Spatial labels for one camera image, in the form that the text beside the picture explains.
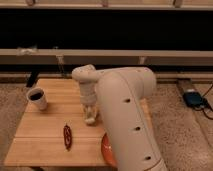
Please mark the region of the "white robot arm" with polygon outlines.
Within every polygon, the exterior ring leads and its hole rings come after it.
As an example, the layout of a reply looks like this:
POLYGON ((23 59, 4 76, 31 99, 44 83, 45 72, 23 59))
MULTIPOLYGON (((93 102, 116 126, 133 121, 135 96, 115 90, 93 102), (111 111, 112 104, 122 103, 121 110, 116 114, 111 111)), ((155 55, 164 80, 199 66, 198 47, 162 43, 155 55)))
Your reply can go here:
POLYGON ((151 95, 156 77, 147 67, 72 71, 81 103, 98 106, 118 171, 168 171, 140 101, 151 95))

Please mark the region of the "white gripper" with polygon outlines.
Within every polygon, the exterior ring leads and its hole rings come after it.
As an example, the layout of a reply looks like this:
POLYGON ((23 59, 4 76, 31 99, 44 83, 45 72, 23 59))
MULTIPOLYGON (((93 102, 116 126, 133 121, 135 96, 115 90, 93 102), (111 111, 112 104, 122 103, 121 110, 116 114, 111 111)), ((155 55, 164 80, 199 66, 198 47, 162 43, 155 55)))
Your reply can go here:
POLYGON ((86 115, 96 115, 97 96, 94 84, 80 85, 80 102, 86 115))

